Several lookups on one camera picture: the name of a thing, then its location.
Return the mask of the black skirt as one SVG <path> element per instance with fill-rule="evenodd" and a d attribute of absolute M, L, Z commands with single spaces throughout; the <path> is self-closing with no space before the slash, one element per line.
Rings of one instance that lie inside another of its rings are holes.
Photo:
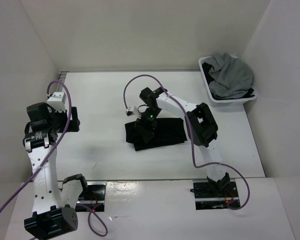
<path fill-rule="evenodd" d="M 184 121 L 181 118 L 158 118 L 154 127 L 147 127 L 136 120 L 126 123 L 124 127 L 125 141 L 132 144 L 137 152 L 187 141 Z"/>

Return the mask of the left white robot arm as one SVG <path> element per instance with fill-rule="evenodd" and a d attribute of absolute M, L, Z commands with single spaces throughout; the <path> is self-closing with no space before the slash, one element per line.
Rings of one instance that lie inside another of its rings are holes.
<path fill-rule="evenodd" d="M 32 166 L 34 204 L 24 228 L 38 240 L 51 240 L 78 229 L 77 201 L 88 197 L 90 188 L 82 174 L 66 177 L 59 188 L 57 141 L 63 131 L 78 132 L 80 120 L 75 106 L 71 113 L 58 111 L 45 102 L 26 108 L 30 121 L 24 129 L 23 145 Z"/>

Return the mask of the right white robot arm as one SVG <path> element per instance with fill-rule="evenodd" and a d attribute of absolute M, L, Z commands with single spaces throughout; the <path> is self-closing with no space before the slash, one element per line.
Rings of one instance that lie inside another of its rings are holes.
<path fill-rule="evenodd" d="M 149 143 L 155 137 L 159 121 L 157 117 L 162 110 L 184 119 L 186 130 L 191 142 L 191 150 L 197 146 L 206 161 L 199 166 L 193 161 L 195 168 L 207 166 L 207 181 L 209 192 L 215 196 L 221 196 L 226 190 L 226 183 L 222 180 L 223 171 L 213 163 L 219 164 L 222 160 L 217 148 L 218 125 L 207 104 L 195 104 L 181 98 L 170 95 L 165 88 L 151 90 L 144 88 L 140 99 L 145 103 L 146 109 L 136 119 L 134 128 L 140 134 L 144 143 Z"/>

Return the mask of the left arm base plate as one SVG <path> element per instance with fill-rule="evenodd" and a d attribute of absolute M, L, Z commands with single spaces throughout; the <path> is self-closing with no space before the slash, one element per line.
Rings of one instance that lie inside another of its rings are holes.
<path fill-rule="evenodd" d="M 105 199 L 106 199 L 106 186 L 105 181 L 88 181 L 87 190 L 83 191 L 77 200 L 75 207 L 76 212 L 87 212 L 88 210 L 84 208 L 84 205 L 94 212 L 104 212 L 105 211 Z"/>

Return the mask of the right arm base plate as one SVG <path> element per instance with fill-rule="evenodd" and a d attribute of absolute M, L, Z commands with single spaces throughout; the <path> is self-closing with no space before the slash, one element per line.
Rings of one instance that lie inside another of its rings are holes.
<path fill-rule="evenodd" d="M 228 205 L 237 209 L 241 206 L 237 185 L 233 180 L 219 195 L 214 195 L 207 180 L 195 180 L 192 184 L 189 191 L 193 193 L 196 210 L 228 209 Z"/>

